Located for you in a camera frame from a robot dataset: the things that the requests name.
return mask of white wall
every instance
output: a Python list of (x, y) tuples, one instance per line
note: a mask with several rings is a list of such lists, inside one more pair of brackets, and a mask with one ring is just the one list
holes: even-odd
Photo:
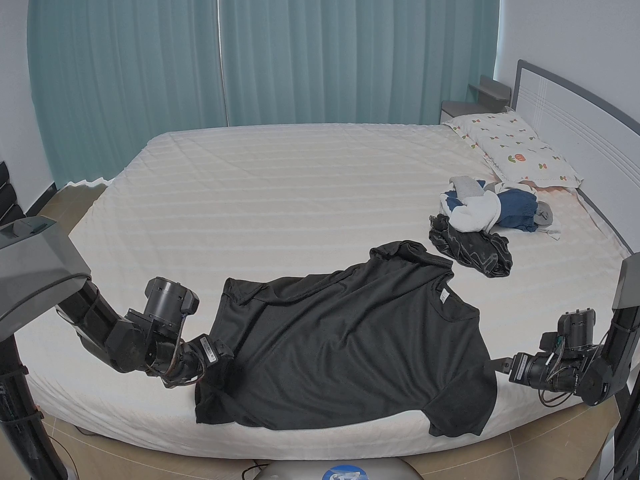
[(640, 0), (501, 0), (496, 79), (513, 87), (518, 59), (640, 121)]
[(27, 64), (29, 0), (0, 0), (0, 159), (23, 211), (53, 183), (31, 100)]

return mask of nightstand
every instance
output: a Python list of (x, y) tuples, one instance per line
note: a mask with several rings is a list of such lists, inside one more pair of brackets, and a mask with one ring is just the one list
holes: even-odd
[(465, 101), (443, 101), (440, 107), (440, 123), (453, 117), (468, 114), (487, 114), (504, 112), (505, 105), (511, 100), (511, 88), (492, 80), (488, 76), (480, 76), (480, 84), (469, 84), (469, 88), (476, 91), (477, 103)]

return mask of blue circular logo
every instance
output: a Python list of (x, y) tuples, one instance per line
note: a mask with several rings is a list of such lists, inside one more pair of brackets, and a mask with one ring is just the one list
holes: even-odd
[(363, 469), (351, 464), (334, 466), (327, 471), (322, 480), (369, 480)]

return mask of black t-shirt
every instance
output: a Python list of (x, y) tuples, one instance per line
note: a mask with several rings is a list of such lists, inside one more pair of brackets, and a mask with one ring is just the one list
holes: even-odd
[(478, 309), (447, 286), (452, 262), (412, 241), (347, 270), (228, 279), (211, 336), (234, 351), (196, 388), (200, 423), (273, 430), (423, 411), (432, 435), (480, 435), (497, 394)]

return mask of white bed sheet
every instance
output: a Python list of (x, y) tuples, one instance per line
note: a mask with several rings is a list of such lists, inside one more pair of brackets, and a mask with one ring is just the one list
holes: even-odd
[[(148, 279), (194, 290), (200, 308), (185, 325), (208, 332), (228, 276), (268, 281), (327, 273), (366, 261), (369, 249), (428, 240), (450, 176), (495, 179), (481, 156), (446, 126), (276, 125), (173, 132), (156, 137), (113, 181), (71, 238), (93, 279), (121, 314), (142, 310)], [(595, 337), (609, 325), (626, 252), (575, 194), (542, 198), (563, 224), (544, 233), (501, 230), (511, 275), (487, 279), (454, 263), (450, 285), (480, 309), (493, 358), (535, 352), (564, 311), (593, 307)], [(163, 388), (142, 373), (119, 374), (85, 352), (49, 311), (17, 334), (44, 410), (128, 443), (193, 456), (339, 459), (437, 451), (486, 439), (550, 412), (536, 391), (498, 377), (482, 436), (429, 435), (420, 411), (331, 429), (270, 431), (197, 425), (193, 388)]]

